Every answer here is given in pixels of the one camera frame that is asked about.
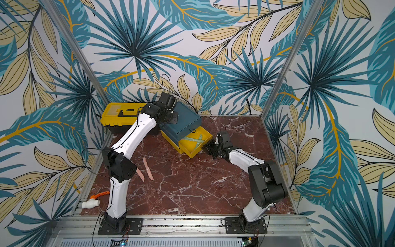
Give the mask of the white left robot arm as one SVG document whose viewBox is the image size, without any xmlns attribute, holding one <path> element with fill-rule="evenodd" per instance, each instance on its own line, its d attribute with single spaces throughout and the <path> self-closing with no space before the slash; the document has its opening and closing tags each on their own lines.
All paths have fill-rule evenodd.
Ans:
<svg viewBox="0 0 395 247">
<path fill-rule="evenodd" d="M 102 225 L 116 233 L 121 233 L 125 228 L 128 186 L 137 171 L 131 158 L 152 129 L 162 123 L 172 124 L 178 121 L 178 113 L 174 112 L 176 103 L 173 95 L 162 93 L 158 101 L 137 110 L 137 119 L 126 134 L 112 147 L 102 151 L 111 181 L 109 205 Z"/>
</svg>

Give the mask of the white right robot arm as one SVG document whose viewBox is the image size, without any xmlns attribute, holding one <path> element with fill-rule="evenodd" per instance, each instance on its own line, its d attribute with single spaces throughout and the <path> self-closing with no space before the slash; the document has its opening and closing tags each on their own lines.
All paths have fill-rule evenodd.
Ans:
<svg viewBox="0 0 395 247">
<path fill-rule="evenodd" d="M 242 211 L 242 223 L 257 223 L 269 208 L 288 196 L 279 165 L 273 160 L 265 161 L 237 148 L 227 131 L 217 133 L 217 137 L 204 148 L 214 159 L 225 159 L 248 173 L 252 199 Z"/>
</svg>

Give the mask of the green fruit knife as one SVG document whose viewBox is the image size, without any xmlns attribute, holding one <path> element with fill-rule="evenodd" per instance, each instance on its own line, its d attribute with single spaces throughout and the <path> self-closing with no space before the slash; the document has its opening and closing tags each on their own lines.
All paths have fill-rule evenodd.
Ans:
<svg viewBox="0 0 395 247">
<path fill-rule="evenodd" d="M 192 139 L 201 139 L 201 140 L 204 140 L 202 134 L 199 134 L 199 136 L 192 137 Z"/>
<path fill-rule="evenodd" d="M 201 144 L 201 143 L 204 143 L 204 142 L 205 142 L 205 140 L 201 140 L 201 139 L 192 139 L 192 138 L 189 138 L 189 137 L 184 138 L 183 141 L 196 142 L 196 143 L 198 143 L 198 144 Z"/>
</svg>

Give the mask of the yellow bottom drawer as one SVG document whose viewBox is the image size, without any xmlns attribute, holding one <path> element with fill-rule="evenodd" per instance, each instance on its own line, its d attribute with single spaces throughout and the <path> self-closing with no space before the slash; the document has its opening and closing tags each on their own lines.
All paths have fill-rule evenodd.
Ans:
<svg viewBox="0 0 395 247">
<path fill-rule="evenodd" d="M 199 146 L 196 144 L 196 142 L 183 141 L 183 139 L 186 137 L 192 138 L 195 136 L 199 136 L 199 134 L 202 134 L 203 139 L 205 140 L 205 142 L 200 144 Z M 179 154 L 184 153 L 190 158 L 193 158 L 198 153 L 200 153 L 203 150 L 204 145 L 207 144 L 213 138 L 213 135 L 210 134 L 206 129 L 204 129 L 201 126 L 198 127 L 194 132 L 189 133 L 183 139 L 177 141 L 176 143 L 170 138 L 170 135 L 167 135 L 162 130 L 161 130 L 161 135 Z"/>
</svg>

